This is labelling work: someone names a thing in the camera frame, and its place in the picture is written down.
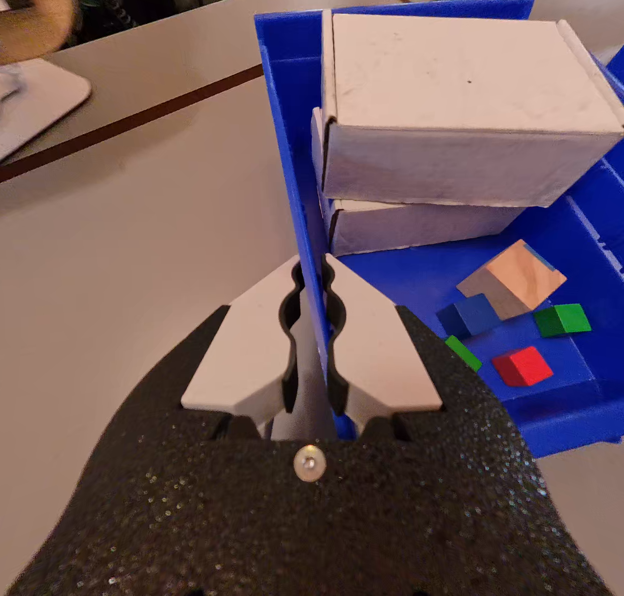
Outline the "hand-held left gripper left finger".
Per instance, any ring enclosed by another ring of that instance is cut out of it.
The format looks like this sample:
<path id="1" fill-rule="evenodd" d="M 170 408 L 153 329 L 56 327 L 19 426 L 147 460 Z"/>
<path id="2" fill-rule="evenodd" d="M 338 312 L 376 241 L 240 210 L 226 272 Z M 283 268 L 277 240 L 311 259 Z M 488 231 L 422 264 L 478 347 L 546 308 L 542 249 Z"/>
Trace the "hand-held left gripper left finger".
<path id="1" fill-rule="evenodd" d="M 181 405 L 250 418 L 271 437 L 275 417 L 292 413 L 298 393 L 296 340 L 305 287 L 292 257 L 234 299 L 194 373 Z"/>

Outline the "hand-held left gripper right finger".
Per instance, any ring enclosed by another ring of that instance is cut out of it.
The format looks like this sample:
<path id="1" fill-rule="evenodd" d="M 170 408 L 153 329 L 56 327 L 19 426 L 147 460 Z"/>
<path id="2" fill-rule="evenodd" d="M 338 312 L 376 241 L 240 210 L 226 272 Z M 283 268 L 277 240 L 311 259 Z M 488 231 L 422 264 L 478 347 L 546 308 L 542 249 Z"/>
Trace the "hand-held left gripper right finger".
<path id="1" fill-rule="evenodd" d="M 361 434 L 373 420 L 441 411 L 442 399 L 402 319 L 410 311 L 329 253 L 322 258 L 322 284 L 334 413 Z"/>

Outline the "blue plastic bin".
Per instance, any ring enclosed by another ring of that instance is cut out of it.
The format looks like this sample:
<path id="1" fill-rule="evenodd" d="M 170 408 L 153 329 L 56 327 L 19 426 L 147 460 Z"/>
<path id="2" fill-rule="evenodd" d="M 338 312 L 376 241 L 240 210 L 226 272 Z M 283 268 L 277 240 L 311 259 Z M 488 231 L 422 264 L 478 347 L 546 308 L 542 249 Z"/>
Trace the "blue plastic bin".
<path id="1" fill-rule="evenodd" d="M 305 139 L 313 106 L 321 102 L 321 11 L 256 15 L 254 24 L 325 367 L 330 329 L 319 270 L 328 245 Z M 623 440 L 623 145 L 605 154 L 548 209 L 525 211 L 498 236 L 341 261 L 442 337 L 436 311 L 459 299 L 455 284 L 520 239 L 567 277 L 544 306 L 581 304 L 592 331 L 542 339 L 530 315 L 511 319 L 469 345 L 484 364 L 479 376 L 508 409 L 536 458 L 618 443 Z M 491 359 L 528 346 L 537 348 L 554 375 L 528 388 L 505 385 Z"/>

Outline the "blue cube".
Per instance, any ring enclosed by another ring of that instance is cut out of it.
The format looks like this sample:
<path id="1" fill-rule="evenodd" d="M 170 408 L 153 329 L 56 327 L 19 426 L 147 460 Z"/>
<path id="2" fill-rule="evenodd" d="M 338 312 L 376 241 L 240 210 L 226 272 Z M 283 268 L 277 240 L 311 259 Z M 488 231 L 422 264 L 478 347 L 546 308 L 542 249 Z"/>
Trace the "blue cube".
<path id="1" fill-rule="evenodd" d="M 502 323 L 483 293 L 449 304 L 435 315 L 447 335 L 455 336 L 459 340 L 480 335 Z"/>

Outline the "white cardboard mailer box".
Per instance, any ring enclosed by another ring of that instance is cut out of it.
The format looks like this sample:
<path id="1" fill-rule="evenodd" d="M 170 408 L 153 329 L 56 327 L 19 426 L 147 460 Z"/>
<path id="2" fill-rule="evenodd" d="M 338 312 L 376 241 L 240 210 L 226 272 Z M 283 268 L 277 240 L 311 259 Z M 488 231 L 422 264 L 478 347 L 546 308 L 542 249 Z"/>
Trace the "white cardboard mailer box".
<path id="1" fill-rule="evenodd" d="M 322 15 L 330 199 L 548 207 L 623 138 L 564 20 Z"/>
<path id="2" fill-rule="evenodd" d="M 331 254 L 340 257 L 422 247 L 501 233 L 524 208 L 331 199 L 321 189 L 321 109 L 311 116 L 311 157 Z"/>

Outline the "large wooden cube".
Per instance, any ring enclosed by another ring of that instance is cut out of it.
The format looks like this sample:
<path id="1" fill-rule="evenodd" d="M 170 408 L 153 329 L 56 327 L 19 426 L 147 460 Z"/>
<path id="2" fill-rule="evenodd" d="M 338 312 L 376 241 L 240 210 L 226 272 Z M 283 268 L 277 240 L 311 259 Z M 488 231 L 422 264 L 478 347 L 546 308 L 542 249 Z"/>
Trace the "large wooden cube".
<path id="1" fill-rule="evenodd" d="M 484 295 L 506 321 L 534 311 L 567 281 L 566 276 L 520 239 L 456 285 L 465 297 Z"/>

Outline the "small green cube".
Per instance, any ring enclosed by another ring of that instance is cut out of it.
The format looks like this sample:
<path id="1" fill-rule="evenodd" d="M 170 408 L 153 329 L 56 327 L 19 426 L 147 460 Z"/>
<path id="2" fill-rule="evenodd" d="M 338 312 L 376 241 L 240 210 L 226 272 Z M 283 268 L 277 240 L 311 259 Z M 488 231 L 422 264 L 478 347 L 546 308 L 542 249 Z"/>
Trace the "small green cube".
<path id="1" fill-rule="evenodd" d="M 448 336 L 445 339 L 445 344 L 450 348 L 454 354 L 456 354 L 464 363 L 472 369 L 475 373 L 478 373 L 482 368 L 482 362 L 477 358 L 468 347 L 464 345 L 455 335 Z"/>

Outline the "red cube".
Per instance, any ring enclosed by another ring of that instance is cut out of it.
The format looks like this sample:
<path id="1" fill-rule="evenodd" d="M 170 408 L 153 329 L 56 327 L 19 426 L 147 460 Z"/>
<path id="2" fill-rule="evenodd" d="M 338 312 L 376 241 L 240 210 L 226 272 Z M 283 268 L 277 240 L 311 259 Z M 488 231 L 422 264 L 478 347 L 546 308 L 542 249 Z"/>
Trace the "red cube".
<path id="1" fill-rule="evenodd" d="M 511 350 L 491 359 L 505 385 L 528 388 L 553 376 L 553 370 L 535 346 Z"/>

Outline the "instruction sheet on stand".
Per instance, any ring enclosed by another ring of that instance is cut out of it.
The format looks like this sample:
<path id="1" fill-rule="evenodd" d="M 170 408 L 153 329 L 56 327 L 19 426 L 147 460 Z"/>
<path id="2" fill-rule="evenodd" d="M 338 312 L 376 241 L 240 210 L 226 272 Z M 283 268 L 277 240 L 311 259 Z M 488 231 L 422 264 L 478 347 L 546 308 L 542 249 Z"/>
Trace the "instruction sheet on stand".
<path id="1" fill-rule="evenodd" d="M 2 162 L 90 96 L 86 78 L 45 60 L 74 15 L 74 0 L 1 0 Z"/>

